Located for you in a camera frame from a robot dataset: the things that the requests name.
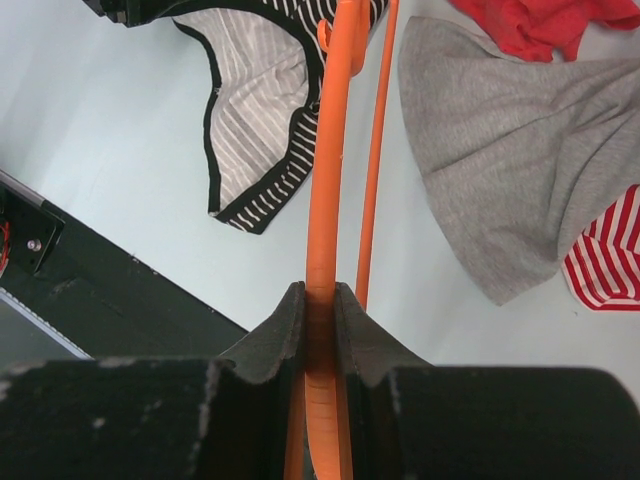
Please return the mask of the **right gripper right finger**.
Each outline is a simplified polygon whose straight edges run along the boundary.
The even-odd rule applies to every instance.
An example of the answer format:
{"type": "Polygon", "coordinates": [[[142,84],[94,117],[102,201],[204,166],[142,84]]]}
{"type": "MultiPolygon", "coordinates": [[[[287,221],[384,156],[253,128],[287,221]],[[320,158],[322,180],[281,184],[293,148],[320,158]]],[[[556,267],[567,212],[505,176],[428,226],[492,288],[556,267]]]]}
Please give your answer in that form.
{"type": "Polygon", "coordinates": [[[338,284],[357,479],[635,479],[639,410],[594,368],[434,366],[338,284]]]}

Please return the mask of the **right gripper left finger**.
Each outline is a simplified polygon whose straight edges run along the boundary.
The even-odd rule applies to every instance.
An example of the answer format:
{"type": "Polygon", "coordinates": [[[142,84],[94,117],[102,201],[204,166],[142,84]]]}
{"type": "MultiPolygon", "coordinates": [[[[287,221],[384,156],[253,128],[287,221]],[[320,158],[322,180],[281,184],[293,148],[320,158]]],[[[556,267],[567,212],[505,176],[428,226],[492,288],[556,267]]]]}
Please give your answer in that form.
{"type": "Polygon", "coordinates": [[[301,479],[305,288],[214,358],[46,361],[1,376],[5,479],[301,479]]]}

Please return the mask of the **black white striped tank top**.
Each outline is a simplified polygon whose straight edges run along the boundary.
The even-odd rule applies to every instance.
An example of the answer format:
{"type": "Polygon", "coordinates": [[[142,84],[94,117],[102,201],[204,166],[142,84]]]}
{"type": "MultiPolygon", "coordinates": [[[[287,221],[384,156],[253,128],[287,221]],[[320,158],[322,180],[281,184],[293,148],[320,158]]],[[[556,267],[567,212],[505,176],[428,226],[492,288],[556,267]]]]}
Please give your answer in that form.
{"type": "Polygon", "coordinates": [[[334,1],[193,1],[172,20],[204,48],[208,213],[260,235],[312,171],[334,1]]]}

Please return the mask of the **orange plastic hanger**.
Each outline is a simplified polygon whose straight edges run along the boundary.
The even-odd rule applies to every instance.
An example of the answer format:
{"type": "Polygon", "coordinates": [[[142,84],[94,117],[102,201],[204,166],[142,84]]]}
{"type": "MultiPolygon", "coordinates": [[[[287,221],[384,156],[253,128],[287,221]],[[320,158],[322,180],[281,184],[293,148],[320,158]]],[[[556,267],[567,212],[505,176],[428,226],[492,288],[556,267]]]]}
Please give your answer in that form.
{"type": "Polygon", "coordinates": [[[340,1],[332,22],[322,20],[317,40],[326,53],[312,173],[306,254],[305,307],[296,351],[284,479],[303,476],[309,454],[320,479],[354,479],[359,466],[359,379],[347,309],[365,314],[391,61],[399,4],[389,4],[375,97],[356,288],[336,280],[341,178],[351,80],[363,68],[370,31],[367,1],[340,1]]]}

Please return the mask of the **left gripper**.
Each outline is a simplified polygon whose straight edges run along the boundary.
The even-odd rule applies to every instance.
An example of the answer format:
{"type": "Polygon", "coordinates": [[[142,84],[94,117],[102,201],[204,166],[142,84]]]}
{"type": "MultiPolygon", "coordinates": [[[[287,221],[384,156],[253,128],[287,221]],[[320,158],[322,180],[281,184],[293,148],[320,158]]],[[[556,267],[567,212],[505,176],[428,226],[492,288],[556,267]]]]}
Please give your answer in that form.
{"type": "Polygon", "coordinates": [[[179,0],[84,0],[97,16],[124,26],[141,26],[181,4],[179,0]]]}

